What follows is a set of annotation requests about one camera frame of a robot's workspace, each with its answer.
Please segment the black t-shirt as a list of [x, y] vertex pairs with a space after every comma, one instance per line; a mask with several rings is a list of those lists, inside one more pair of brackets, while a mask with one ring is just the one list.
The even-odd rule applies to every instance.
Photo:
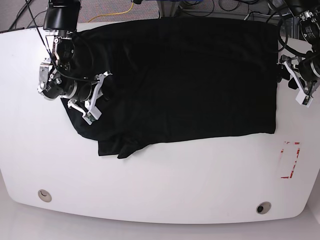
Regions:
[[135, 20], [85, 30], [94, 73], [110, 71], [101, 117], [66, 113], [98, 155], [125, 159], [148, 145], [273, 134], [277, 27], [224, 18]]

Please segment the red tape rectangle marking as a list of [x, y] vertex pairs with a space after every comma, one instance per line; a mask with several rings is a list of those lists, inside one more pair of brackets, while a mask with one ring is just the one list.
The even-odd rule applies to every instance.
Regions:
[[299, 158], [301, 143], [285, 141], [280, 152], [277, 175], [280, 179], [291, 179]]

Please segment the left table grommet hole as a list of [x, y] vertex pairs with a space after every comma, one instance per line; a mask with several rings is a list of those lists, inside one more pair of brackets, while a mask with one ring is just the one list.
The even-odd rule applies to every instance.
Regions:
[[52, 201], [51, 194], [44, 189], [38, 191], [38, 197], [45, 203], [50, 203]]

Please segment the table grommet hole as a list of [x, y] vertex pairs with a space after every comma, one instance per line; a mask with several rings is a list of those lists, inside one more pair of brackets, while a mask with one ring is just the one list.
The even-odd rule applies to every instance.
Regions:
[[256, 208], [256, 212], [259, 214], [259, 215], [264, 215], [266, 214], [270, 209], [271, 209], [272, 205], [270, 202], [268, 201], [265, 201], [265, 202], [262, 202], [261, 204], [259, 204]]
[[52, 201], [51, 194], [44, 189], [38, 191], [38, 197], [45, 203], [50, 203]]

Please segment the right table grommet hole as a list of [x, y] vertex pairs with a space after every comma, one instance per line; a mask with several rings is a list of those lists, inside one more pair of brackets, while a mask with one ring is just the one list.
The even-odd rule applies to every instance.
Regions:
[[264, 215], [266, 214], [270, 209], [271, 209], [272, 205], [270, 202], [268, 201], [265, 201], [265, 202], [262, 202], [261, 204], [259, 204], [256, 208], [256, 212], [259, 214], [259, 215]]

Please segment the aluminium frame stand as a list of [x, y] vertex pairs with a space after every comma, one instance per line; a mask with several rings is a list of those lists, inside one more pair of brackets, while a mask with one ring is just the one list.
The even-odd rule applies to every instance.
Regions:
[[157, 0], [159, 16], [163, 18], [178, 18], [181, 16], [180, 0]]

